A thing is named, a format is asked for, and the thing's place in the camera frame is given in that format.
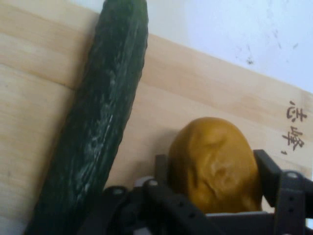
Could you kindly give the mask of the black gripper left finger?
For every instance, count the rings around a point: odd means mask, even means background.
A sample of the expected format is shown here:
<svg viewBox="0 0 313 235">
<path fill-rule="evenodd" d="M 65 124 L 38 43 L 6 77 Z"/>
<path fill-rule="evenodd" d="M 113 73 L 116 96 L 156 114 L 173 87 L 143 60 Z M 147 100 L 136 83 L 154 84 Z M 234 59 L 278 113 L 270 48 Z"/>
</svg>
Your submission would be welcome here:
<svg viewBox="0 0 313 235">
<path fill-rule="evenodd" d="M 155 174 L 132 190 L 106 188 L 80 228 L 82 235 L 204 234 L 205 215 L 167 186 L 167 157 L 155 156 Z"/>
</svg>

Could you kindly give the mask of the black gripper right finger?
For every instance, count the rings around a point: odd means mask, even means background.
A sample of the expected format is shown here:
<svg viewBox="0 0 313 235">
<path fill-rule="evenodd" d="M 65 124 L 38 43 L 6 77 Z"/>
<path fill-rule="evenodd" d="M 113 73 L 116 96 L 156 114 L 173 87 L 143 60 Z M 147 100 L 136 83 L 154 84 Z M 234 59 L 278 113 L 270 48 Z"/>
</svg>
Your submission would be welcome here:
<svg viewBox="0 0 313 235">
<path fill-rule="evenodd" d="M 313 182 L 294 170 L 282 170 L 262 149 L 253 151 L 263 196 L 274 208 L 274 235 L 311 235 L 306 219 L 313 217 Z"/>
</svg>

